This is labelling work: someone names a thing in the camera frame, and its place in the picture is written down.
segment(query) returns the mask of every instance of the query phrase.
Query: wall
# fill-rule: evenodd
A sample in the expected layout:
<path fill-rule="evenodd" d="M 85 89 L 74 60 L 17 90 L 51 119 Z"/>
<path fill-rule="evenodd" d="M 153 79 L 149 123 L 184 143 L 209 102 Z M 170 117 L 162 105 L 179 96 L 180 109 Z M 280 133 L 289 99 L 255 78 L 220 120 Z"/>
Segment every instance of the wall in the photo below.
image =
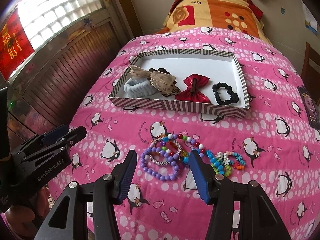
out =
<path fill-rule="evenodd" d="M 320 34 L 314 35 L 305 27 L 301 0 L 252 0 L 264 13 L 264 31 L 301 73 L 306 41 L 320 53 Z M 163 28 L 163 22 L 174 0 L 132 0 L 144 34 Z"/>

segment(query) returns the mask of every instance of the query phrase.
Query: blue gripper pad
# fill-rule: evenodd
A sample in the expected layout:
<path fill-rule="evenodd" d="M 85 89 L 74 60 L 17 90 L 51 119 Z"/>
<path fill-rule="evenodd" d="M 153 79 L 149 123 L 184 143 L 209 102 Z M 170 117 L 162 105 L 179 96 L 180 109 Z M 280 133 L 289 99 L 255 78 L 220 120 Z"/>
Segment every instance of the blue gripper pad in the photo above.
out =
<path fill-rule="evenodd" d="M 127 196 L 134 175 L 134 171 L 137 166 L 137 153 L 134 150 L 130 150 L 127 154 L 126 159 L 123 164 L 126 164 L 127 168 L 124 172 L 124 175 L 120 181 L 120 190 L 118 194 L 118 200 L 123 201 Z"/>
<path fill-rule="evenodd" d="M 210 170 L 212 171 L 213 169 L 209 164 L 205 164 L 202 161 L 199 153 L 195 150 L 190 153 L 189 165 L 195 179 L 200 198 L 203 199 L 206 204 L 208 204 L 210 201 L 210 196 L 208 181 L 204 176 L 204 172 L 206 170 L 206 167 L 204 165 L 208 165 L 210 167 Z"/>

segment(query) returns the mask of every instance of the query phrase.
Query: black scrunchie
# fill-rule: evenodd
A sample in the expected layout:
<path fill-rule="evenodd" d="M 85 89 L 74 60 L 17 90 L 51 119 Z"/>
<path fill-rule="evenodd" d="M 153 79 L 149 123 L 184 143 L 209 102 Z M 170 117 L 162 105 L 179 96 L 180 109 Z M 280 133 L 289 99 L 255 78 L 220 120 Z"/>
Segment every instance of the black scrunchie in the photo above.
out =
<path fill-rule="evenodd" d="M 227 91 L 227 93 L 230 95 L 230 99 L 229 100 L 225 100 L 222 101 L 219 93 L 218 93 L 218 89 L 224 87 Z M 239 102 L 239 97 L 238 94 L 232 91 L 232 87 L 228 86 L 226 83 L 218 83 L 212 86 L 212 91 L 214 92 L 214 96 L 216 98 L 216 101 L 219 105 L 230 105 L 230 104 L 235 104 L 237 102 Z"/>

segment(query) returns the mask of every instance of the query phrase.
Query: paper notice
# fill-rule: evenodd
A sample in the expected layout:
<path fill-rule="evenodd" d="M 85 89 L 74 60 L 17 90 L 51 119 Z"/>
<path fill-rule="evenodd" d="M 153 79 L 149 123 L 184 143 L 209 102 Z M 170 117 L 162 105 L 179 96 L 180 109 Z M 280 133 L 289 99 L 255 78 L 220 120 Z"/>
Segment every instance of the paper notice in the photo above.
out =
<path fill-rule="evenodd" d="M 313 17 L 312 13 L 309 11 L 307 6 L 302 2 L 302 9 L 305 17 L 306 27 L 311 30 L 315 35 L 318 33 L 318 23 L 316 19 Z"/>

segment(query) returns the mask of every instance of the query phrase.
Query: wooden panel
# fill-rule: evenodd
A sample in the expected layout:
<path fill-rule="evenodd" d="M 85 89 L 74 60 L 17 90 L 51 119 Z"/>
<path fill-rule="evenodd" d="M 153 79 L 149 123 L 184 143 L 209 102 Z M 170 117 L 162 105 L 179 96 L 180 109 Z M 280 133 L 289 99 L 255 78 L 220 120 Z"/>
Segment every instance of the wooden panel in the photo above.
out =
<path fill-rule="evenodd" d="M 111 22 L 107 22 L 54 60 L 23 97 L 54 125 L 69 124 L 84 96 L 119 49 Z"/>

